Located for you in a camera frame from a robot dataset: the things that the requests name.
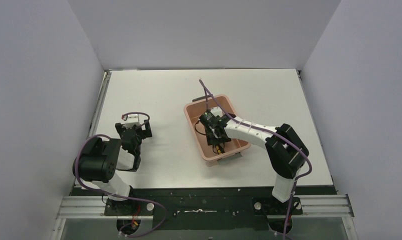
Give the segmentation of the yellow black screwdriver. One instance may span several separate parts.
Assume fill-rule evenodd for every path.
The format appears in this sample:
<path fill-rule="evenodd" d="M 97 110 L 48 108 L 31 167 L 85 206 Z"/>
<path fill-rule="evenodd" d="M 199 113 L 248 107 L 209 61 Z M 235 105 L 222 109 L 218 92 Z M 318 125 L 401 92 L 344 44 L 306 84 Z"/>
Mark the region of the yellow black screwdriver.
<path fill-rule="evenodd" d="M 224 148 L 221 145 L 215 145 L 214 152 L 218 155 L 221 155 L 224 153 Z"/>

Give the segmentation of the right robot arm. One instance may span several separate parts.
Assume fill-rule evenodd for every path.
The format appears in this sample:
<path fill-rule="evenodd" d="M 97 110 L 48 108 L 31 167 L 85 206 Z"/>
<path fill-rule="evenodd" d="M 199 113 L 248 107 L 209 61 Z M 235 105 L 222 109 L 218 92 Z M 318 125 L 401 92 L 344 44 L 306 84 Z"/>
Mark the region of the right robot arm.
<path fill-rule="evenodd" d="M 284 123 L 278 127 L 256 124 L 233 114 L 214 115 L 210 110 L 199 117 L 206 134 L 215 140 L 242 140 L 267 151 L 276 172 L 272 196 L 285 203 L 309 155 L 307 147 L 294 129 Z"/>

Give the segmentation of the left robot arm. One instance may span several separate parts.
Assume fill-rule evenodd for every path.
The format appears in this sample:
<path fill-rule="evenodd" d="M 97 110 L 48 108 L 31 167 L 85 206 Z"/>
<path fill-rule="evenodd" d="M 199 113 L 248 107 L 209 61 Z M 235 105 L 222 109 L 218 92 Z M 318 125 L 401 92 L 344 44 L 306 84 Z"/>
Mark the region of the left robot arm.
<path fill-rule="evenodd" d="M 97 134 L 87 140 L 73 162 L 73 175 L 80 181 L 97 186 L 96 191 L 117 201 L 117 208 L 130 215 L 137 208 L 137 201 L 131 196 L 132 187 L 116 173 L 117 170 L 136 172 L 141 163 L 141 145 L 144 139 L 153 136 L 150 121 L 145 119 L 116 123 L 119 138 L 103 140 Z"/>

